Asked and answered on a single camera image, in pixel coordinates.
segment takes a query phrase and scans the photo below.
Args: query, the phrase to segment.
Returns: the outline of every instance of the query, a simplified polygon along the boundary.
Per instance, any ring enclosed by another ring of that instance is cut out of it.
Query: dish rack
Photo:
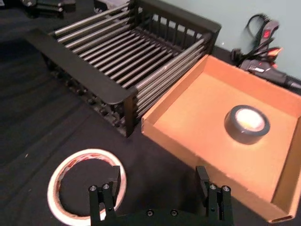
[[[26,39],[57,79],[128,137],[202,56],[221,26],[159,0],[117,8]]]

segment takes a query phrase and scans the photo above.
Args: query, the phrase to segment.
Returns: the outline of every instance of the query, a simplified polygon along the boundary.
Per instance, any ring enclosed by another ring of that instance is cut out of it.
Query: orange cardboard
[[[256,107],[270,122],[253,145],[224,128],[236,105]],[[300,118],[300,96],[206,56],[143,116],[142,131],[191,167],[205,165],[214,183],[274,223],[292,219],[299,203]]]

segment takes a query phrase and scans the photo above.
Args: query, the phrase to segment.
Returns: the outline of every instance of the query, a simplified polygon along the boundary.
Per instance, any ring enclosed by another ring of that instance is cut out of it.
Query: masking tape roll
[[[91,225],[90,216],[80,217],[64,210],[64,208],[61,205],[60,196],[59,196],[61,181],[64,175],[66,174],[66,172],[80,161],[89,160],[89,159],[99,159],[99,160],[106,161],[111,166],[120,166],[121,183],[120,183],[119,193],[117,196],[116,205],[114,207],[115,210],[118,209],[126,193],[126,187],[127,187],[126,173],[120,160],[115,155],[102,149],[86,149],[80,152],[76,152],[75,154],[65,159],[56,168],[49,181],[48,190],[47,190],[47,202],[52,214],[59,221],[61,221],[66,225],[70,225],[70,226]],[[105,209],[101,210],[99,214],[100,214],[100,219],[103,220],[105,218]]]

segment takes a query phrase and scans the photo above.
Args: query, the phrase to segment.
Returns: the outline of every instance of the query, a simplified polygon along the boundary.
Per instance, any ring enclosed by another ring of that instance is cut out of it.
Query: wall
[[[244,30],[254,14],[265,13],[280,22],[270,47],[281,46],[278,69],[301,79],[301,1],[300,0],[163,0],[222,25],[216,45],[228,50],[251,50],[252,38]],[[251,29],[256,33],[256,19]]]

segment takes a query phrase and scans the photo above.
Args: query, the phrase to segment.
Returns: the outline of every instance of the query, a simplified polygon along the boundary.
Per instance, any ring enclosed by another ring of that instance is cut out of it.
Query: duct tape roll
[[[258,109],[248,105],[238,105],[225,118],[225,129],[236,141],[251,145],[269,132],[268,118]]]
[[[121,204],[123,197],[126,192],[127,187],[127,178],[126,173],[121,164],[120,160],[110,152],[104,151],[102,149],[86,149],[80,152],[77,152],[67,159],[65,159],[54,171],[47,190],[47,202],[52,214],[62,223],[70,226],[89,226],[91,225],[90,216],[80,217],[75,214],[71,214],[64,210],[61,205],[59,190],[61,186],[61,181],[64,175],[70,170],[75,164],[80,161],[89,160],[89,159],[98,159],[109,163],[111,166],[120,166],[120,189],[117,196],[117,201],[114,209],[118,209]],[[105,218],[105,209],[100,211],[100,219]]]

